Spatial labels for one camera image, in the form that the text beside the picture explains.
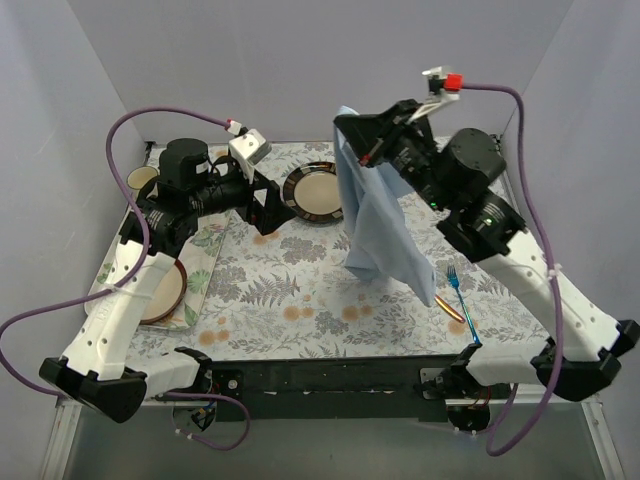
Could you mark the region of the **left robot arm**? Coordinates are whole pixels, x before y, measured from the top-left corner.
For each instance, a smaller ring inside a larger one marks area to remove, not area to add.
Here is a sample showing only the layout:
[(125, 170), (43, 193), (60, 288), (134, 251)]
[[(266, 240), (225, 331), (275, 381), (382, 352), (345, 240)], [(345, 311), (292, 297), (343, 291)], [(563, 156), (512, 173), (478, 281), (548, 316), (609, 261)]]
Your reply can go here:
[(142, 188), (122, 225), (111, 271), (80, 332), (60, 357), (43, 361), (40, 377), (117, 423), (129, 420), (145, 399), (173, 390), (205, 398), (213, 386), (213, 362), (205, 354), (179, 347), (147, 366), (128, 367), (127, 351), (200, 218), (234, 210), (262, 235), (294, 218), (279, 185), (255, 169), (270, 150), (257, 130), (240, 133), (219, 160), (227, 168), (220, 174), (204, 142), (169, 142), (158, 176)]

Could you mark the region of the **dark rimmed dinner plate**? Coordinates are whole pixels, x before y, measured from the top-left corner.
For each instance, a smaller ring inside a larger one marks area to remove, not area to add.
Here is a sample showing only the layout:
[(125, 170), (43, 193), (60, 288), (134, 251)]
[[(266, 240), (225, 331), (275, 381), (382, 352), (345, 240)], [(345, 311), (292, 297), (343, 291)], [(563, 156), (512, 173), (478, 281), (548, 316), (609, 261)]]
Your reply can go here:
[(284, 181), (282, 198), (306, 222), (327, 224), (343, 218), (333, 162), (311, 162), (294, 169)]

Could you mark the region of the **light blue cloth napkin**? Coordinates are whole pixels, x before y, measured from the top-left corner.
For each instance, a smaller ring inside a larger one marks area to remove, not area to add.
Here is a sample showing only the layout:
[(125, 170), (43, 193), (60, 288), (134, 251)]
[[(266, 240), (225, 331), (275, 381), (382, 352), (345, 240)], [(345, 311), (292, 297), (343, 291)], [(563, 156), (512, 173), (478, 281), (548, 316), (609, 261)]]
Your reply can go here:
[(350, 240), (346, 270), (362, 282), (397, 280), (432, 306), (436, 271), (419, 251), (398, 202), (413, 188), (387, 163), (360, 166), (337, 128), (333, 141), (344, 230)]

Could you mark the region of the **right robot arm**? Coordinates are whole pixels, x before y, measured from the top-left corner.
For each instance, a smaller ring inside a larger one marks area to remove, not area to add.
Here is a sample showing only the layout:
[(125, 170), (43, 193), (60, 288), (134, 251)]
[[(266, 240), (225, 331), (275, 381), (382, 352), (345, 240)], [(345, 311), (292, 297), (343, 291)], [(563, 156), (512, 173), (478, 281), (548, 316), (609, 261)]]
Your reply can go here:
[(540, 247), (542, 237), (491, 191), (506, 162), (489, 134), (463, 128), (438, 148), (428, 114), (428, 106), (403, 100), (379, 114), (343, 111), (334, 125), (360, 163), (357, 172), (390, 166), (432, 209), (446, 211), (437, 224), (445, 240), (500, 282), (549, 336), (529, 349), (472, 343), (425, 389), (471, 398), (494, 384), (540, 384), (581, 401), (607, 388), (639, 340), (638, 323), (593, 304)]

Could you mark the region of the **iridescent gold knife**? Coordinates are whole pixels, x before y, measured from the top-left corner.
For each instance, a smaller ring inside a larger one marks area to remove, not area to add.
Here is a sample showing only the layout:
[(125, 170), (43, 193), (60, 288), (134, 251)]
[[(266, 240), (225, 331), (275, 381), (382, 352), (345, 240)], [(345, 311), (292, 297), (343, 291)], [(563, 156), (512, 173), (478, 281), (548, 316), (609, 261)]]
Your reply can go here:
[(434, 297), (436, 304), (453, 320), (459, 323), (465, 323), (466, 318), (462, 316), (459, 312), (457, 312), (451, 305), (449, 305), (444, 299), (442, 299), (439, 295)]

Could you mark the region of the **blue metal fork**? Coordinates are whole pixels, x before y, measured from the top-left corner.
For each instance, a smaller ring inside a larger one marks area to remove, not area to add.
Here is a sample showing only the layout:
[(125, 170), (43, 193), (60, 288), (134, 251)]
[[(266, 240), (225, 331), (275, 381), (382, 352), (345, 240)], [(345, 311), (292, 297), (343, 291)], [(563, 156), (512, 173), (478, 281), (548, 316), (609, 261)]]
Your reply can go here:
[(456, 268), (455, 268), (454, 265), (448, 265), (447, 266), (446, 276), (447, 276), (447, 280), (448, 280), (449, 284), (454, 289), (454, 291), (455, 291), (455, 293), (456, 293), (456, 295), (458, 297), (458, 300), (459, 300), (461, 308), (463, 310), (466, 322), (467, 322), (467, 324), (469, 326), (472, 339), (473, 339), (473, 341), (474, 341), (474, 343), (476, 345), (480, 345), (481, 344), (480, 338), (478, 336), (478, 333), (476, 331), (476, 328), (475, 328), (474, 322), (473, 322), (473, 320), (472, 320), (472, 318), (470, 316), (470, 313), (469, 313), (469, 311), (467, 309), (467, 306), (465, 304), (464, 298), (463, 298), (463, 296), (461, 294), (460, 281), (459, 281), (459, 278), (458, 278), (458, 275), (457, 275), (457, 271), (456, 271)]

